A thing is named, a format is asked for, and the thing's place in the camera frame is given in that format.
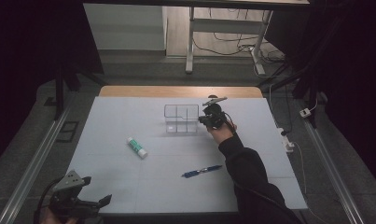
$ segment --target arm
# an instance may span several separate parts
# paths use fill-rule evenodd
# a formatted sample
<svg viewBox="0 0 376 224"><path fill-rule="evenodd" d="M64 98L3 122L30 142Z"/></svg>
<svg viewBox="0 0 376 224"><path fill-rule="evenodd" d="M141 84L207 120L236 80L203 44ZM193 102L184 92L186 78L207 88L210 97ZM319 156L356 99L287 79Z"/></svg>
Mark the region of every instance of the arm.
<svg viewBox="0 0 376 224"><path fill-rule="evenodd" d="M228 172L238 189L251 189L279 204L285 204L280 190L268 182L266 169L258 153L244 147L237 133L233 135L226 124L219 129L207 128L207 131L219 144L219 150L226 158Z"/></svg>

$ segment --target wooden table edge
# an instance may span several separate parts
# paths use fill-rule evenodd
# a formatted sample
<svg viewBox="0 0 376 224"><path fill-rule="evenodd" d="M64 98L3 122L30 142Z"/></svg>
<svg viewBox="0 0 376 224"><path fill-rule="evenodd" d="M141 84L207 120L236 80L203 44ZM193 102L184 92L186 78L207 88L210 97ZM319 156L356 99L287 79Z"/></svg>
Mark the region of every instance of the wooden table edge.
<svg viewBox="0 0 376 224"><path fill-rule="evenodd" d="M217 97L263 98L257 87L196 87L196 86L104 86L101 97Z"/></svg>

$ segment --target white table surface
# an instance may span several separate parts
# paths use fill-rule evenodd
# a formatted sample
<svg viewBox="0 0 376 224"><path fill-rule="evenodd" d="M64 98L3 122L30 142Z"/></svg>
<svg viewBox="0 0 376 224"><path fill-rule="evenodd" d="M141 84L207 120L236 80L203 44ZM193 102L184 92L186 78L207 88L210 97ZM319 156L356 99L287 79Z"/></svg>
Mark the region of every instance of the white table surface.
<svg viewBox="0 0 376 224"><path fill-rule="evenodd" d="M91 176L79 199L112 194L103 214L235 212L237 203L226 167L183 178L188 171L222 164L224 157L205 127L196 133L167 133L165 105L199 105L208 98L96 97L68 171ZM289 208L307 208L282 146L266 99L219 103L238 125L246 147L263 160L269 181ZM148 152L140 159L127 145L133 137Z"/></svg>

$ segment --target wall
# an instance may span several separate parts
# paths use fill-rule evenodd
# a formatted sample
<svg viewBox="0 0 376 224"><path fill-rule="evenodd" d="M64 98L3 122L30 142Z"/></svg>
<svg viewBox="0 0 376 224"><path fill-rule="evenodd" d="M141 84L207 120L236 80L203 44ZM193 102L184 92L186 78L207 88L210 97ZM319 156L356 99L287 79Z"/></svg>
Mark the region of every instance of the wall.
<svg viewBox="0 0 376 224"><path fill-rule="evenodd" d="M84 4L97 49L165 50L166 8Z"/></svg>

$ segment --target aluminum rail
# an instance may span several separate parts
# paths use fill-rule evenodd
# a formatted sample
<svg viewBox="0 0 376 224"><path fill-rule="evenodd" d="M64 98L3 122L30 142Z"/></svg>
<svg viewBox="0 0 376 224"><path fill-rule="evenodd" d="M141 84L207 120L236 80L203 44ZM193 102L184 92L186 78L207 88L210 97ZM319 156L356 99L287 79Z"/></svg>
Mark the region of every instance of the aluminum rail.
<svg viewBox="0 0 376 224"><path fill-rule="evenodd" d="M348 216L351 223L364 224L365 222L360 215L354 198L352 197L350 190L345 186L344 181L342 180L341 175L337 170L337 167L335 166L333 160L331 159L331 156L328 153L327 147L325 146L321 135L316 129L313 128L310 121L308 121L307 119L304 120L304 125L313 141L322 164L327 171L327 175L333 185L333 188L336 190L336 193L341 199L341 204L345 210L345 214Z"/></svg>
<svg viewBox="0 0 376 224"><path fill-rule="evenodd" d="M31 189L31 186L34 184L35 179L51 150L51 147L53 146L54 141L56 140L57 134L62 128L63 123L65 122L65 119L71 110L71 105L75 101L76 97L77 93L75 92L68 94L65 104L65 110L59 116L59 119L54 120L50 125L44 139L42 140L41 144L36 150L36 153L31 159L30 164L28 165L22 178L20 179L19 184L10 196L9 201L4 208L4 211L1 213L0 224L11 224L14 222L17 214L22 207L22 204L24 203L25 198L27 197Z"/></svg>

